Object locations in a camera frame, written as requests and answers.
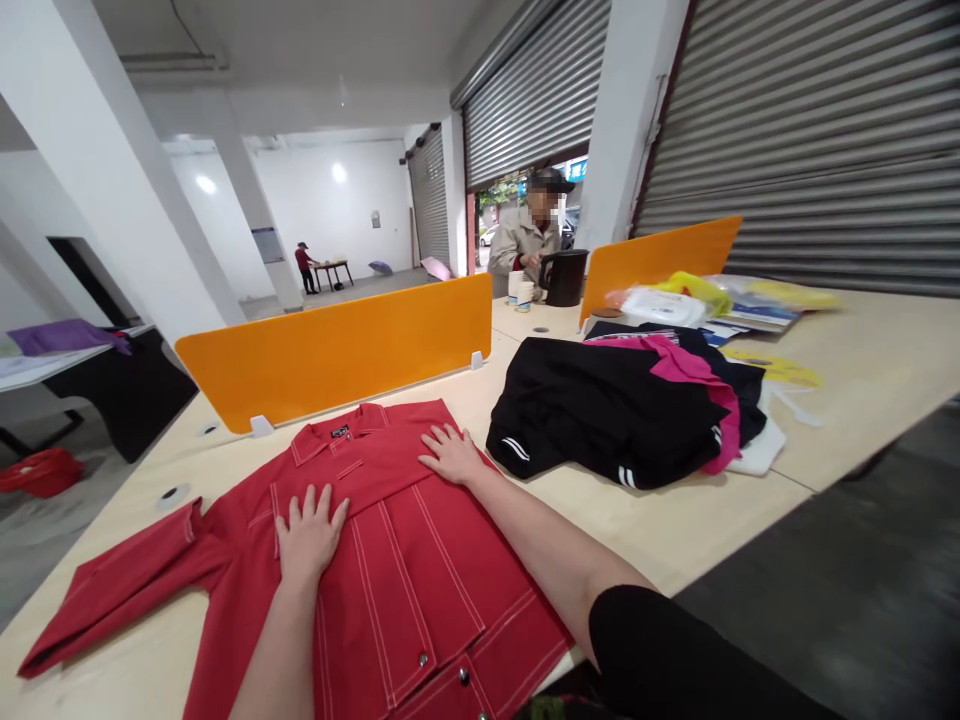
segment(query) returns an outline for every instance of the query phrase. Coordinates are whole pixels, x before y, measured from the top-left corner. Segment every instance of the paper cup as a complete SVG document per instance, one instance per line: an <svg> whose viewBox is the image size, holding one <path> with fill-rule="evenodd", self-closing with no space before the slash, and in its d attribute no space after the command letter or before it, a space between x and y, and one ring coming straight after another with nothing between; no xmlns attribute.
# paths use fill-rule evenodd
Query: paper cup
<svg viewBox="0 0 960 720"><path fill-rule="evenodd" d="M517 312L530 312L530 305L533 304L533 283L521 282L517 288Z"/></svg>
<svg viewBox="0 0 960 720"><path fill-rule="evenodd" d="M520 287L520 283L523 282L524 272L523 270L512 270L507 276L507 304L516 305L517 304L517 289Z"/></svg>

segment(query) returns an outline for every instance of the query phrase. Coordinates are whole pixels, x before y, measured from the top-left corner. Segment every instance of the roller shutter door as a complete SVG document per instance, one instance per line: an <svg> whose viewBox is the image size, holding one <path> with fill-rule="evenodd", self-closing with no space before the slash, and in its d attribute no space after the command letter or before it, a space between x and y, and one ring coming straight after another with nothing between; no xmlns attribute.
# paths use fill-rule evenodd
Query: roller shutter door
<svg viewBox="0 0 960 720"><path fill-rule="evenodd" d="M960 4L702 0L634 236L726 215L727 270L960 296Z"/></svg>
<svg viewBox="0 0 960 720"><path fill-rule="evenodd" d="M463 106L470 192L590 140L611 0L564 0Z"/></svg>
<svg viewBox="0 0 960 720"><path fill-rule="evenodd" d="M427 134L423 147L415 149L409 166L420 257L435 257L450 267L443 140L438 130L431 130Z"/></svg>

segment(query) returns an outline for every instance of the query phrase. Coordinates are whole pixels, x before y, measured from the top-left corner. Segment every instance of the red jacket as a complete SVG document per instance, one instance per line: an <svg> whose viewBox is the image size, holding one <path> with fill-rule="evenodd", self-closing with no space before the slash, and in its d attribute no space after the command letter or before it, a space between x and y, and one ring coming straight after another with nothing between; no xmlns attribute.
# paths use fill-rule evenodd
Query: red jacket
<svg viewBox="0 0 960 720"><path fill-rule="evenodd" d="M509 718L571 641L474 498L417 460L444 422L437 400L307 425L206 514L198 498L78 567L19 674L196 586L210 605L184 717L226 718L280 581L274 517L329 482L350 513L318 592L316 716Z"/></svg>
<svg viewBox="0 0 960 720"><path fill-rule="evenodd" d="M312 257L307 255L307 251L303 248L294 250L293 256L297 259L297 267L301 270L309 270L310 263L316 262Z"/></svg>

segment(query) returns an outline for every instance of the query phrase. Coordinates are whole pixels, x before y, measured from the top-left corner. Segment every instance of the red plastic bin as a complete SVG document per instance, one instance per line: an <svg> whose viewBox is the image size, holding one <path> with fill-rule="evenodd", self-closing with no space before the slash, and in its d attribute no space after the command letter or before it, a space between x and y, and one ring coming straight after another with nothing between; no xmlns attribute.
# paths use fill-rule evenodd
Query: red plastic bin
<svg viewBox="0 0 960 720"><path fill-rule="evenodd" d="M34 497L51 498L76 484L83 463L68 450L50 448L0 472L0 492L23 490Z"/></svg>

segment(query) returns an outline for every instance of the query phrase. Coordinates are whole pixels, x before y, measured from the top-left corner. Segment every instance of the black jacket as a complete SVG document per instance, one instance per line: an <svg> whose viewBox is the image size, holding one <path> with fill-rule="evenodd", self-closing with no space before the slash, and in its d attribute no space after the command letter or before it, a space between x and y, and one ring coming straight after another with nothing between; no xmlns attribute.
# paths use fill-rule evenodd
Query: black jacket
<svg viewBox="0 0 960 720"><path fill-rule="evenodd" d="M618 325L617 323L598 322L587 334L586 339L603 336L630 337L668 333L677 344L693 355L699 355L713 371L713 374L729 385L737 396L740 405L740 447L744 447L761 433L767 424L767 416L757 407L760 392L763 390L763 368L743 363L729 362L719 350L704 339L699 330L644 323L639 327Z"/></svg>
<svg viewBox="0 0 960 720"><path fill-rule="evenodd" d="M487 450L519 478L566 461L635 488L657 488L719 454L727 411L704 385L650 373L656 352L528 338L507 369Z"/></svg>

